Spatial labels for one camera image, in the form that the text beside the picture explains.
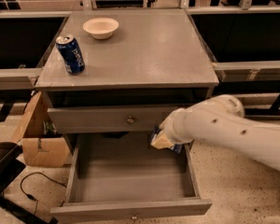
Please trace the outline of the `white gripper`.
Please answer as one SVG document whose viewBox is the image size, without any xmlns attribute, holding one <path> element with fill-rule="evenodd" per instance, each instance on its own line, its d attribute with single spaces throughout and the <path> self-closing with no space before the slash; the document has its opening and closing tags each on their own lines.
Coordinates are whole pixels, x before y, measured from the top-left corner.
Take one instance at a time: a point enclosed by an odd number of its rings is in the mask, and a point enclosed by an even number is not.
<svg viewBox="0 0 280 224">
<path fill-rule="evenodd" d="M 190 143 L 193 138 L 186 131 L 184 119 L 188 112 L 185 108 L 173 111 L 162 123 L 161 131 L 152 135 L 151 145 L 156 149 L 170 148 L 174 145 Z"/>
</svg>

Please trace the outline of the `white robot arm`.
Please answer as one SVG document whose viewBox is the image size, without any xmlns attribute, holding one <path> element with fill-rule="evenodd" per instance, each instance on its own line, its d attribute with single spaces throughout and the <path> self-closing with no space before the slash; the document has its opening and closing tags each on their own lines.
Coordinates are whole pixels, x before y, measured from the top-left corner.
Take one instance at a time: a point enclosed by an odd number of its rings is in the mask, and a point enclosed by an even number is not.
<svg viewBox="0 0 280 224">
<path fill-rule="evenodd" d="M 280 171 L 280 124 L 247 119 L 232 95 L 178 108 L 155 128 L 150 144 L 162 149 L 193 140 L 235 149 Z"/>
</svg>

